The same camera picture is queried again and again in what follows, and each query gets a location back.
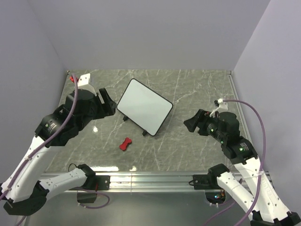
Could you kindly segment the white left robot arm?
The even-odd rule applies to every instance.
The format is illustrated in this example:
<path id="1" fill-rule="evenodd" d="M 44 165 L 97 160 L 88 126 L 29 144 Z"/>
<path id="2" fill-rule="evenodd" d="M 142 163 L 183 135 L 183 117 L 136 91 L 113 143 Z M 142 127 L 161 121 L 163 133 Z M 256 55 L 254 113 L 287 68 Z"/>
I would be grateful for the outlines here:
<path id="1" fill-rule="evenodd" d="M 0 197 L 9 215 L 30 216 L 51 198 L 73 188 L 108 190 L 109 176 L 98 177 L 86 164 L 57 177 L 42 179 L 41 174 L 56 154 L 92 120 L 112 116 L 116 103 L 105 88 L 96 94 L 79 89 L 70 93 L 65 103 L 45 116 L 32 143 L 14 173 L 0 185 Z"/>

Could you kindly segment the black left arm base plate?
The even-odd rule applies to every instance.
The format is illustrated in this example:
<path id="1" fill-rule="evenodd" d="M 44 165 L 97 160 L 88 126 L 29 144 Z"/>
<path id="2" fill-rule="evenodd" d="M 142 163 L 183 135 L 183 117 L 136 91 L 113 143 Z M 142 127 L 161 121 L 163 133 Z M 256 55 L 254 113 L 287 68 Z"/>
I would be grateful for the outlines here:
<path id="1" fill-rule="evenodd" d="M 96 175 L 92 182 L 92 190 L 106 191 L 110 188 L 111 177 L 109 175 Z"/>

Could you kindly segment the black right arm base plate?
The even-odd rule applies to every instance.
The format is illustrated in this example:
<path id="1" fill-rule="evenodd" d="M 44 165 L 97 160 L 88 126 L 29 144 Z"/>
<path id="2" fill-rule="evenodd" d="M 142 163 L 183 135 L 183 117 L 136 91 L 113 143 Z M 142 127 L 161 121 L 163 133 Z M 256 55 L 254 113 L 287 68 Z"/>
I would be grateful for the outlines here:
<path id="1" fill-rule="evenodd" d="M 212 189 L 211 181 L 208 175 L 205 174 L 195 174 L 192 176 L 192 181 L 190 185 L 194 187 L 195 190 L 209 190 Z"/>

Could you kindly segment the red and black eraser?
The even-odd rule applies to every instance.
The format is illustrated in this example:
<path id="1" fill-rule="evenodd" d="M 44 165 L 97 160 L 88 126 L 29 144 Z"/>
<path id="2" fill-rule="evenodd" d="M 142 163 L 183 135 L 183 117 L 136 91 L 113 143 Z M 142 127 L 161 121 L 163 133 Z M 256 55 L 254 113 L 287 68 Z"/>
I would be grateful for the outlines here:
<path id="1" fill-rule="evenodd" d="M 132 144 L 132 139 L 126 137 L 123 143 L 119 145 L 119 149 L 122 151 L 126 151 L 130 144 Z"/>

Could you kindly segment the small black-framed whiteboard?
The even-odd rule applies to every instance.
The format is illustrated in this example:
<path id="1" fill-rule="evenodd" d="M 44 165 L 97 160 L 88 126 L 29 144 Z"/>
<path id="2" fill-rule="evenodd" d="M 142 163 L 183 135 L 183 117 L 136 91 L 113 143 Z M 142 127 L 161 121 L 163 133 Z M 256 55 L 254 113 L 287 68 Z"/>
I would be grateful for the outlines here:
<path id="1" fill-rule="evenodd" d="M 130 80 L 117 104 L 118 111 L 151 136 L 158 133 L 172 108 L 172 102 L 137 79 Z"/>

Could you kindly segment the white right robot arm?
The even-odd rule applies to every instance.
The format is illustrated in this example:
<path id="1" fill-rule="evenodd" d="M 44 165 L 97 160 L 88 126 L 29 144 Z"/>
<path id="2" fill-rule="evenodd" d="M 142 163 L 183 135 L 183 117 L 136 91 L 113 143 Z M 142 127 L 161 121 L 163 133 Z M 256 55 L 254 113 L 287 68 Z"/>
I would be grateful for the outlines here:
<path id="1" fill-rule="evenodd" d="M 275 192 L 260 168 L 261 160 L 249 140 L 240 135 L 237 116 L 230 112 L 211 113 L 202 109 L 184 121 L 189 132 L 198 129 L 201 136 L 211 136 L 221 144 L 224 155 L 239 171 L 247 188 L 240 184 L 224 164 L 209 168 L 206 177 L 194 175 L 191 185 L 197 190 L 223 189 L 248 214 L 252 226 L 295 226 L 301 218 L 290 211 Z"/>

